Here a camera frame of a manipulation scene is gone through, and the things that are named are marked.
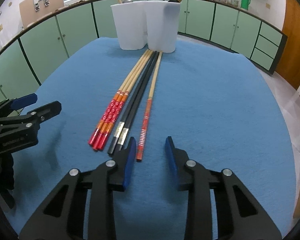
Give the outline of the white twin utensil holder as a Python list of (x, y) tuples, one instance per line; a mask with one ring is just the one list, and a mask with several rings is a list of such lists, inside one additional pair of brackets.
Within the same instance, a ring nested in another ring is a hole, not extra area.
[(120, 48), (139, 50), (148, 46), (152, 51), (174, 52), (180, 6), (179, 2), (159, 0), (112, 5)]

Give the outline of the blue table mat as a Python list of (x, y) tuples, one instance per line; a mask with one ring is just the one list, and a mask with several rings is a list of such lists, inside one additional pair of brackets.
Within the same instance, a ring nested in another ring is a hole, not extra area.
[[(7, 218), (20, 232), (35, 209), (72, 169), (108, 160), (88, 140), (119, 86), (142, 55), (116, 39), (90, 42), (37, 89), (36, 105), (62, 105), (41, 124), (36, 146), (14, 154), (15, 208)], [(290, 230), (296, 175), (288, 129), (270, 88), (244, 56), (178, 41), (159, 67), (143, 159), (125, 192), (114, 193), (118, 239), (183, 239), (187, 193), (174, 186), (165, 140), (205, 168), (229, 168), (280, 232)]]

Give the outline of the green lower kitchen cabinets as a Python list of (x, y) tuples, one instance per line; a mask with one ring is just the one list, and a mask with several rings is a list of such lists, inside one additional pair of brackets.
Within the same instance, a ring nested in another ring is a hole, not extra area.
[[(71, 55), (100, 37), (116, 37), (116, 0), (80, 2), (37, 22), (0, 52), (0, 101), (38, 87)], [(179, 33), (240, 53), (273, 74), (287, 36), (273, 25), (222, 3), (183, 0)]]

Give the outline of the red striped bamboo chopstick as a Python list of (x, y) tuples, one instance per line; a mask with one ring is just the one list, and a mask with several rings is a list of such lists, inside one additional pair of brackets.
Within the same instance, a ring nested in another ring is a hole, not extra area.
[(158, 59), (155, 64), (155, 69), (154, 69), (154, 73), (153, 73), (153, 77), (152, 77), (152, 81), (151, 81), (151, 86), (150, 86), (150, 90), (149, 90), (149, 94), (148, 94), (146, 109), (145, 109), (145, 113), (143, 116), (143, 122), (142, 122), (142, 126), (141, 126), (138, 149), (137, 149), (137, 153), (136, 153), (136, 161), (137, 162), (141, 162), (142, 158), (143, 158), (143, 152), (144, 152), (144, 148), (145, 148), (146, 134), (147, 134), (147, 128), (148, 128), (151, 106), (152, 106), (152, 101), (153, 101), (153, 95), (154, 95), (154, 90), (155, 90), (155, 84), (156, 84), (157, 77), (158, 77), (162, 54), (163, 54), (163, 52), (160, 51)]

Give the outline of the cardboard board with device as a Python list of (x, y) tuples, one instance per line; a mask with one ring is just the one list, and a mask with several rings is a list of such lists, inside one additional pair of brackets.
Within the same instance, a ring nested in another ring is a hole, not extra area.
[(26, 29), (47, 15), (64, 7), (64, 0), (24, 0), (19, 4), (21, 22)]

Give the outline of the green thermos flask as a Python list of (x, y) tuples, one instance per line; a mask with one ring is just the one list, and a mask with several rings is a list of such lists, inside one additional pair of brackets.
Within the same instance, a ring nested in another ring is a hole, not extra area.
[(241, 8), (244, 10), (248, 10), (250, 2), (251, 0), (241, 0)]

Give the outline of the brown wooden door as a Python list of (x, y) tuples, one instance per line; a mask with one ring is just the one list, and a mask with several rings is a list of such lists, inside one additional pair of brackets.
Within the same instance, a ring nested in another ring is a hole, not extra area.
[(282, 32), (287, 42), (276, 72), (293, 88), (300, 86), (300, 4), (297, 0), (286, 0), (286, 13)]

